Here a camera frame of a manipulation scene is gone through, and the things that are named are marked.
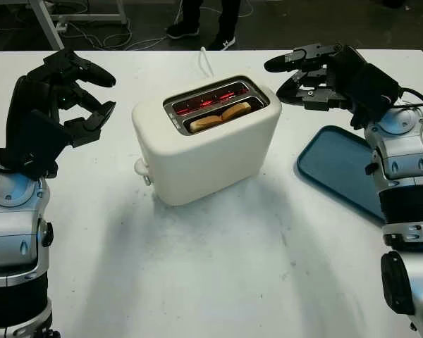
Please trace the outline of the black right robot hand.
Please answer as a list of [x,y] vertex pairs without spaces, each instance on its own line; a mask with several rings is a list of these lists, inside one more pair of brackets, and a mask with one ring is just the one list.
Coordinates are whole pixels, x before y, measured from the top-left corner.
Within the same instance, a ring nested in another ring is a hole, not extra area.
[[270,73],[295,71],[277,90],[285,104],[307,110],[348,110],[354,124],[378,121],[400,96],[397,81],[347,44],[296,47],[264,64]]

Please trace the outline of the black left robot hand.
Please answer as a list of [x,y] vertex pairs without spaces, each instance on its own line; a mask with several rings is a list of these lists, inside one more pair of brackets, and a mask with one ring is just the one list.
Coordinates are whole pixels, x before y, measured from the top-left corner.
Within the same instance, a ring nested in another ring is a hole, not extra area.
[[68,145],[99,139],[116,104],[100,103],[78,82],[111,88],[116,78],[70,49],[18,78],[6,121],[6,150],[20,161],[54,161]]

